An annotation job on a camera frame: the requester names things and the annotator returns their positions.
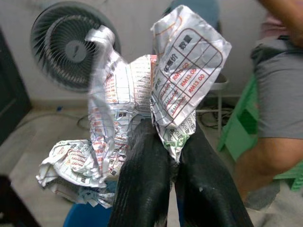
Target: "electric fan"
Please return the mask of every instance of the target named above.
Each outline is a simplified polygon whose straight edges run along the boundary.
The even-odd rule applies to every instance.
[[[101,25],[116,36],[114,49],[121,46],[111,22],[99,11],[79,2],[60,2],[45,9],[31,30],[32,52],[39,68],[57,85],[72,91],[86,92],[94,55],[92,42],[85,41],[87,32]]]

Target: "blue container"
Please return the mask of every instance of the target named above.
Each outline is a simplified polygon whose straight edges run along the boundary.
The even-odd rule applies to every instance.
[[[107,227],[111,208],[101,205],[74,204],[67,214],[63,227]]]

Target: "fan hub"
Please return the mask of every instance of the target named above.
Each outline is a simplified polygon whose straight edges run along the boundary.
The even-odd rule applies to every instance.
[[[74,63],[83,61],[86,57],[85,44],[79,40],[72,40],[65,46],[65,54]]]

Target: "tiled floor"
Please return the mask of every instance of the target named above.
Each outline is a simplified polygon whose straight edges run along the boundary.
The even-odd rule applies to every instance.
[[[49,112],[31,112],[24,121]],[[76,117],[87,110],[63,111]],[[60,140],[89,138],[88,130],[76,126],[76,118],[50,115],[37,118],[13,132],[0,147],[0,173],[9,174],[15,190],[42,227],[61,227],[71,203],[50,191],[43,191],[35,178],[38,166],[48,156],[53,145]],[[204,128],[213,146],[218,143],[216,130]],[[233,161],[227,152],[219,154],[232,171]],[[275,201],[261,211],[248,209],[255,227],[301,227],[303,226],[303,191],[291,192],[285,182]],[[174,190],[170,194],[169,227],[178,227],[178,212]]]

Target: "white paper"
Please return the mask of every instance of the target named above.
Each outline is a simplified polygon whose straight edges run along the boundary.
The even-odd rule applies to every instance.
[[[183,5],[151,30],[159,56],[151,94],[153,122],[163,145],[179,162],[186,140],[195,132],[195,109],[217,79],[232,46]]]

